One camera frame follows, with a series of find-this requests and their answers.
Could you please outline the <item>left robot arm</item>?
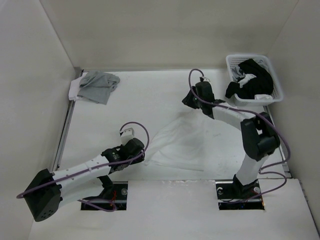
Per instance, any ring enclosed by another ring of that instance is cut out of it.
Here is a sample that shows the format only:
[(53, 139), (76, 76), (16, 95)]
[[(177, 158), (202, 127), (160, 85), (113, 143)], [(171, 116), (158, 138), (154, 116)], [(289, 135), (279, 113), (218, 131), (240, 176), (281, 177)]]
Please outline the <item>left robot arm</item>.
[(134, 137), (77, 166), (54, 172), (39, 171), (23, 195), (33, 219), (42, 222), (75, 201), (86, 205), (99, 199), (111, 201), (115, 190), (109, 175), (143, 162), (145, 148), (146, 145)]

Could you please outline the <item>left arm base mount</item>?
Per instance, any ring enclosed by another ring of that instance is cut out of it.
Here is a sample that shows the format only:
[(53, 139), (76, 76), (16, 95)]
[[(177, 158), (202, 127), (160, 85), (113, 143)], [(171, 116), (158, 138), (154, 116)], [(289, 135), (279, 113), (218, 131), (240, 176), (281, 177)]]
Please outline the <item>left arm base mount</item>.
[(113, 187), (103, 190), (98, 196), (80, 200), (82, 211), (126, 211), (128, 198), (128, 182), (113, 182)]

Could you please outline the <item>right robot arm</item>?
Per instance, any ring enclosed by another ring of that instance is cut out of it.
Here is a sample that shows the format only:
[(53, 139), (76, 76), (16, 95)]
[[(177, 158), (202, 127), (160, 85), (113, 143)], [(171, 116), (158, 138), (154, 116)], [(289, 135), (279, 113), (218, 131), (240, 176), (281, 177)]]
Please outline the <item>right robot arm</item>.
[(192, 86), (182, 103), (214, 120), (222, 121), (241, 131), (245, 157), (232, 180), (232, 192), (238, 198), (245, 197), (257, 180), (260, 168), (280, 146), (280, 139), (271, 127), (265, 112), (249, 116), (249, 112), (232, 107), (221, 99), (215, 99), (211, 84), (200, 81)]

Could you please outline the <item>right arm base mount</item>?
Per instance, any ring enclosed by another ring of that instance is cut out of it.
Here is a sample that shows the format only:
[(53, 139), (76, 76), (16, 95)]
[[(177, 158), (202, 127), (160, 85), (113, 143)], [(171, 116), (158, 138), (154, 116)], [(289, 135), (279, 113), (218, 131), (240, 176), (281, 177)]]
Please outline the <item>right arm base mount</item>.
[(219, 210), (264, 210), (264, 201), (261, 196), (248, 200), (261, 192), (259, 182), (249, 186), (244, 191), (237, 191), (232, 181), (216, 183), (216, 192)]

